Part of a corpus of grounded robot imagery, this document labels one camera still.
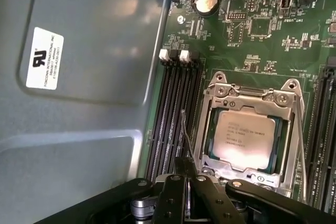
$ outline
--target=ul logo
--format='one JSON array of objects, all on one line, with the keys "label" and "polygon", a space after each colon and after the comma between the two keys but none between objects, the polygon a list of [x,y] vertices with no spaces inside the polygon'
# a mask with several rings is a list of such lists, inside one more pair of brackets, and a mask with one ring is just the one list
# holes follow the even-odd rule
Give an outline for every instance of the ul logo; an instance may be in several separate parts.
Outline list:
[{"label": "ul logo", "polygon": [[35,51],[34,53],[34,60],[33,60],[33,67],[39,67],[41,65],[44,66],[45,60],[47,58],[47,51]]}]

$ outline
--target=white sticker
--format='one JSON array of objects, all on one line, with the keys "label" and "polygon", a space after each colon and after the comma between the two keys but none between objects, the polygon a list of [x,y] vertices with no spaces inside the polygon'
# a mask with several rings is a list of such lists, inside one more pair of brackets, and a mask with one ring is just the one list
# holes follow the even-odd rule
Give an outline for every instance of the white sticker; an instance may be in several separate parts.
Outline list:
[{"label": "white sticker", "polygon": [[35,27],[26,86],[35,89],[57,88],[64,37]]}]

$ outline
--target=black ram slot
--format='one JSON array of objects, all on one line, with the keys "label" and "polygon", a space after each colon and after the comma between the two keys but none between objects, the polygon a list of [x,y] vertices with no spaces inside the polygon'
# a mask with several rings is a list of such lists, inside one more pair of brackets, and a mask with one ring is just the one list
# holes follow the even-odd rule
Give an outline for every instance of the black ram slot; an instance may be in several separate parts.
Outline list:
[{"label": "black ram slot", "polygon": [[164,79],[161,84],[160,98],[157,104],[152,142],[148,158],[146,177],[154,181],[161,174],[171,170],[176,156],[178,139],[181,132],[181,110],[186,113],[187,129],[190,129],[190,118],[196,113],[195,92],[199,90],[197,76],[202,72],[200,63],[180,63],[178,61],[163,62]]},{"label": "black ram slot", "polygon": [[319,76],[307,142],[308,203],[321,210],[330,207],[334,190],[335,170],[332,170],[332,166],[336,158],[335,69],[336,58],[329,57]]},{"label": "black ram slot", "polygon": [[[333,96],[333,102],[335,103],[336,99],[336,93],[334,92]],[[331,213],[332,210],[332,205],[334,202],[334,182],[336,179],[336,135],[335,135],[335,126],[336,126],[336,106],[333,106],[332,109],[332,115],[330,119],[330,132],[328,135],[328,139],[330,140],[330,144],[328,145],[327,150],[327,160],[328,162],[326,163],[326,166],[324,168],[325,174],[322,173],[324,176],[324,194],[323,194],[323,204],[322,204],[322,210],[325,212]]]},{"label": "black ram slot", "polygon": [[163,116],[162,118],[159,119],[159,121],[161,121],[160,123],[160,129],[159,129],[159,134],[156,135],[154,137],[154,141],[156,141],[157,147],[156,150],[154,150],[154,164],[153,164],[153,172],[152,172],[152,177],[151,177],[151,181],[154,181],[155,178],[157,177],[157,175],[159,174],[159,165],[160,165],[160,160],[161,160],[161,154],[162,154],[162,145],[164,143],[164,141],[166,141],[167,139],[167,135],[166,135],[166,125],[169,123],[169,116],[170,116],[170,107],[172,104],[172,100],[173,98],[173,91],[174,91],[174,81],[175,81],[175,77],[176,77],[176,72],[177,72],[177,68],[176,66],[172,67],[172,72],[171,72],[171,76],[170,76],[170,80],[169,80],[169,88],[168,88],[168,92],[166,93],[166,102],[164,104],[164,108],[163,108]]},{"label": "black ram slot", "polygon": [[309,198],[309,205],[318,207],[318,195],[320,194],[320,171],[322,166],[322,157],[324,151],[324,142],[325,142],[325,134],[326,128],[328,125],[329,119],[329,109],[330,109],[330,91],[328,89],[330,85],[330,80],[327,80],[324,83],[324,94],[322,98],[322,107],[321,113],[317,116],[318,118],[318,130],[316,135],[314,136],[314,142],[317,143],[315,149],[313,150],[313,161],[312,161],[312,169],[309,171],[309,180],[308,185],[310,185],[309,189],[312,192],[311,197]]},{"label": "black ram slot", "polygon": [[[163,72],[163,81],[160,87],[160,93],[159,93],[159,99],[157,102],[157,107],[158,109],[156,110],[155,113],[155,122],[158,122],[159,118],[162,117],[162,113],[163,113],[163,104],[164,101],[166,99],[166,97],[163,95],[166,93],[167,90],[167,82],[169,80],[169,69],[168,68],[164,68],[164,72]],[[156,148],[156,142],[154,140],[154,135],[155,135],[155,131],[158,129],[157,127],[158,125],[156,124],[153,128],[153,132],[152,132],[152,137],[151,137],[151,141],[150,141],[150,146],[149,146],[149,153],[152,153],[153,150]],[[147,169],[145,172],[145,177],[147,179],[150,179],[151,177],[151,170],[148,169],[148,167],[152,167],[152,163],[154,162],[154,156],[150,155],[150,157],[147,159]]]},{"label": "black ram slot", "polygon": [[[185,104],[187,94],[188,94],[189,82],[191,81],[190,71],[186,70],[185,74],[186,74],[186,76],[185,76],[184,88],[183,88],[183,90],[181,90],[182,99],[181,99],[181,109],[180,110],[185,108],[184,104]],[[182,118],[181,118],[181,115],[179,115],[178,121],[177,121],[177,128],[176,128],[176,132],[175,132],[175,135],[174,135],[174,147],[173,147],[173,152],[172,152],[172,159],[174,157],[178,156],[177,153],[179,152],[178,148],[179,148],[179,142],[181,140],[181,138],[180,138],[180,135],[181,135],[181,121],[182,121]],[[171,162],[171,165],[169,167],[169,173],[173,172],[173,168],[174,168],[174,165],[173,165],[173,162]]]},{"label": "black ram slot", "polygon": [[148,176],[147,179],[153,181],[155,179],[155,176],[153,174],[154,168],[155,168],[155,159],[156,159],[156,150],[158,148],[158,145],[160,145],[159,136],[160,136],[160,129],[162,125],[162,119],[164,118],[164,112],[165,112],[165,106],[167,104],[167,100],[169,97],[167,97],[167,93],[169,91],[169,85],[170,85],[170,79],[171,79],[171,71],[172,68],[170,66],[165,67],[166,75],[164,76],[163,82],[161,85],[164,86],[163,92],[162,92],[162,99],[160,101],[160,104],[158,104],[158,109],[156,111],[156,114],[158,114],[158,117],[155,118],[155,125],[153,128],[153,148],[150,152],[149,157],[149,166],[147,166],[148,169]]},{"label": "black ram slot", "polygon": [[[178,101],[183,101],[184,98],[183,98],[183,95],[184,95],[184,89],[186,87],[186,75],[187,75],[187,69],[184,68],[182,70],[182,77],[180,79],[180,82],[179,82],[179,93],[177,95],[177,100]],[[177,133],[178,131],[180,130],[180,127],[181,127],[181,117],[180,117],[180,111],[182,110],[182,102],[179,102],[177,103],[177,106],[176,106],[176,114],[175,114],[175,118],[174,118],[174,123],[175,123],[175,127],[172,131],[172,141],[171,141],[171,146],[170,146],[170,149],[169,151],[167,152],[167,166],[166,166],[166,169],[163,170],[162,172],[163,173],[173,173],[173,171],[171,170],[171,168],[173,167],[173,159],[175,157],[175,153],[176,153],[176,146],[177,146],[177,141],[176,141],[176,136],[177,136]]]},{"label": "black ram slot", "polygon": [[172,141],[172,131],[173,129],[176,127],[176,125],[174,124],[174,117],[176,116],[176,106],[178,103],[178,100],[176,99],[177,97],[177,92],[178,92],[178,88],[179,88],[179,76],[180,76],[180,72],[181,69],[180,68],[176,68],[176,73],[174,75],[174,83],[173,83],[173,87],[172,87],[172,94],[171,94],[171,103],[169,104],[169,106],[167,107],[169,113],[167,115],[167,120],[166,120],[166,124],[164,125],[164,132],[162,134],[162,139],[161,139],[161,155],[160,155],[160,159],[158,160],[159,163],[159,167],[158,167],[158,171],[159,173],[163,174],[163,171],[165,170],[165,167],[167,165],[166,161],[167,161],[167,151],[169,151],[170,148],[170,144]]}]

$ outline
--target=gray metal case panel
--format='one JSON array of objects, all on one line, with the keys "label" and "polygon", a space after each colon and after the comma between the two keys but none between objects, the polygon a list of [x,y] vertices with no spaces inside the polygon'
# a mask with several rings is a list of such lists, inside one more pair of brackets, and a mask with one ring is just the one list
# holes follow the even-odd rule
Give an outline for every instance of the gray metal case panel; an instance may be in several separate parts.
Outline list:
[{"label": "gray metal case panel", "polygon": [[[0,0],[1,223],[33,223],[136,176],[162,3]],[[25,85],[35,27],[64,37],[56,90]]]}]

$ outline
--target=motherboard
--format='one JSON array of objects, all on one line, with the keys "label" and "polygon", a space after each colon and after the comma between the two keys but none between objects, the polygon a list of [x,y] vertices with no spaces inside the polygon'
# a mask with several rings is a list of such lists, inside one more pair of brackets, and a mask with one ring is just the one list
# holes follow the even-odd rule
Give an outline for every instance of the motherboard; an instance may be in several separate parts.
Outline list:
[{"label": "motherboard", "polygon": [[169,1],[146,177],[194,155],[222,184],[246,179],[336,215],[336,1]]}]

